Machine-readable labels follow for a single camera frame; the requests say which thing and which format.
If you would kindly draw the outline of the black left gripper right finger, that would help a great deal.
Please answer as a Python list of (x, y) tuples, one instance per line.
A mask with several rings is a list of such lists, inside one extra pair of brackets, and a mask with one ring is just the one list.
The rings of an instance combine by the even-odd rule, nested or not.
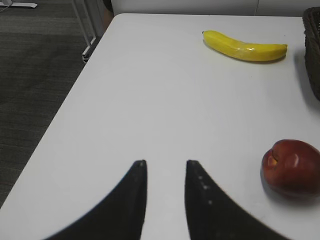
[(283, 240), (236, 204), (197, 160), (186, 162), (185, 213), (192, 240)]

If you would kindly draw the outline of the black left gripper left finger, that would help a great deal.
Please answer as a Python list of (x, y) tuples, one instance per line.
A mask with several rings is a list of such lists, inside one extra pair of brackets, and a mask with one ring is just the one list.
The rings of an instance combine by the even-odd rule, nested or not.
[(147, 162), (135, 161), (117, 186), (49, 240), (139, 240), (147, 206)]

